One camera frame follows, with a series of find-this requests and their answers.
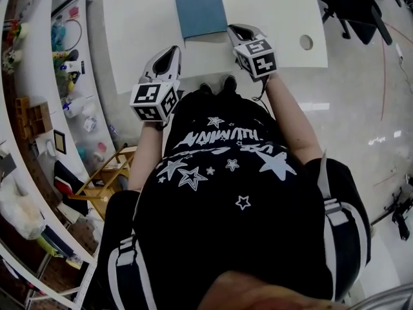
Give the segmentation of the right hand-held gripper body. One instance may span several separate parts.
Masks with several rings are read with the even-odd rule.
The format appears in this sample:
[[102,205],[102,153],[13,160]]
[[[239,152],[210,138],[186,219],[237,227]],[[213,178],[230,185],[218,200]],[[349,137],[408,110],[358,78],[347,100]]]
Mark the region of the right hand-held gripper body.
[[246,70],[254,81],[277,71],[274,49],[263,34],[258,34],[252,41],[236,45],[234,53],[238,65]]

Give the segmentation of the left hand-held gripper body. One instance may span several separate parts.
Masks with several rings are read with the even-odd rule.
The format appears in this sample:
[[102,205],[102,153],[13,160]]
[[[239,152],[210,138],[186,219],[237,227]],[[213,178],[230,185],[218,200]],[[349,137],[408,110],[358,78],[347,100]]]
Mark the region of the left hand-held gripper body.
[[179,72],[171,74],[143,73],[139,83],[134,85],[130,107],[136,116],[145,122],[168,122],[179,99]]

